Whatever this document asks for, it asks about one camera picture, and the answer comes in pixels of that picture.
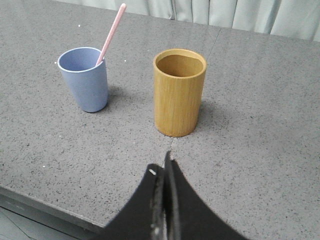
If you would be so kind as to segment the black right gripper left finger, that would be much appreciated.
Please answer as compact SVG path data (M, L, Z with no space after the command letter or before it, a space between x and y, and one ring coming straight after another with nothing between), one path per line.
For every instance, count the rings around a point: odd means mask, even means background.
M164 169L149 164L121 211L95 240L162 240L164 238Z

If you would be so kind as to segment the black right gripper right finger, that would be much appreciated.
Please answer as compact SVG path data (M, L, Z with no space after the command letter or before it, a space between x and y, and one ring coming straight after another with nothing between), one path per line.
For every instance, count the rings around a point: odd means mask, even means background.
M169 151L164 162L163 203L168 240L246 239L204 203Z

